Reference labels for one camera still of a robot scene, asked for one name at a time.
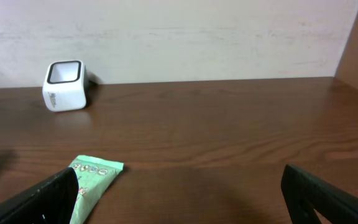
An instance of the light green snack wrapper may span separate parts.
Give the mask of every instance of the light green snack wrapper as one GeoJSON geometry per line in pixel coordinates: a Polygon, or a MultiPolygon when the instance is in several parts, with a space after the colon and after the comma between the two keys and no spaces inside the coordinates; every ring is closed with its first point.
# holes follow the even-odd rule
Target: light green snack wrapper
{"type": "Polygon", "coordinates": [[[82,224],[124,164],[80,155],[69,167],[74,168],[78,179],[78,196],[70,224],[82,224]]]}

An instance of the white container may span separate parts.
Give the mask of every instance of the white container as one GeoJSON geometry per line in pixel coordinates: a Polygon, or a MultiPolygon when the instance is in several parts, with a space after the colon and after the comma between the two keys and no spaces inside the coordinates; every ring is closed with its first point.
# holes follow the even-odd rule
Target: white container
{"type": "Polygon", "coordinates": [[[49,65],[42,87],[45,104],[50,111],[68,111],[86,106],[88,76],[80,60],[49,65]]]}

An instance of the circular logo on packet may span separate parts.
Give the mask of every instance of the circular logo on packet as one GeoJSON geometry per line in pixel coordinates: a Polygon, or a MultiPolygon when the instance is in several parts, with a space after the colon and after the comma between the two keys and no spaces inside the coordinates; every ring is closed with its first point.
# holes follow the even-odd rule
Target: circular logo on packet
{"type": "Polygon", "coordinates": [[[107,169],[100,169],[99,171],[98,171],[98,174],[99,175],[106,175],[108,173],[108,170],[107,169]]]}
{"type": "Polygon", "coordinates": [[[81,166],[81,164],[74,164],[73,169],[78,169],[78,168],[80,168],[80,166],[81,166]]]}
{"type": "Polygon", "coordinates": [[[93,172],[97,172],[98,170],[99,170],[99,167],[94,166],[94,167],[89,168],[88,172],[93,173],[93,172]]]}
{"type": "Polygon", "coordinates": [[[80,171],[83,172],[83,171],[86,171],[90,166],[89,165],[84,165],[80,168],[80,171]]]}

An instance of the wooden table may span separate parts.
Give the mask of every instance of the wooden table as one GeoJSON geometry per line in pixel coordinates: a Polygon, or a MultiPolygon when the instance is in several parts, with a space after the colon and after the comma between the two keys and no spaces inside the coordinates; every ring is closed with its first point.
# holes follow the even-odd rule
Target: wooden table
{"type": "Polygon", "coordinates": [[[358,197],[358,91],[332,78],[0,90],[0,202],[86,154],[125,162],[88,223],[290,223],[286,163],[358,197]]]}

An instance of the white backdrop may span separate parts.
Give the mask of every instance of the white backdrop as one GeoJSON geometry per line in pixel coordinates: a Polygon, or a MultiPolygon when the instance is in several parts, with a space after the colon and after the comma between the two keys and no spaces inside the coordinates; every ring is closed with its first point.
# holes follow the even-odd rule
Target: white backdrop
{"type": "Polygon", "coordinates": [[[0,0],[0,87],[333,76],[358,0],[0,0]]]}

